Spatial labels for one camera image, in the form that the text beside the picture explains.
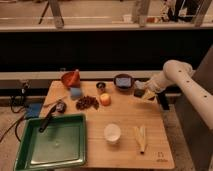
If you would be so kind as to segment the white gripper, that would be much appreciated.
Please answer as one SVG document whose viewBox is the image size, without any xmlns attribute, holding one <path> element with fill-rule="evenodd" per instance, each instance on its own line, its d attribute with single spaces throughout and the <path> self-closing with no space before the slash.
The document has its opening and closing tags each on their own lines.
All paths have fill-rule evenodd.
<svg viewBox="0 0 213 171">
<path fill-rule="evenodd" d="M 153 101 L 156 96 L 155 93 L 160 93 L 163 91 L 163 89 L 153 79 L 146 81 L 145 87 L 149 90 L 145 91 L 144 95 L 142 96 L 143 100 Z"/>
</svg>

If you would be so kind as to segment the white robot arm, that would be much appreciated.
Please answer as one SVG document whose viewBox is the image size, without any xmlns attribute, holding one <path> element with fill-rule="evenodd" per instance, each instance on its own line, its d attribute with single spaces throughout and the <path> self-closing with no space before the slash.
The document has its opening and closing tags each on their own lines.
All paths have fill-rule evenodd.
<svg viewBox="0 0 213 171">
<path fill-rule="evenodd" d="M 163 70 L 145 82 L 144 89 L 160 93 L 176 84 L 199 113 L 205 124 L 213 130 L 213 95 L 192 79 L 192 66 L 178 60 L 168 60 Z"/>
</svg>

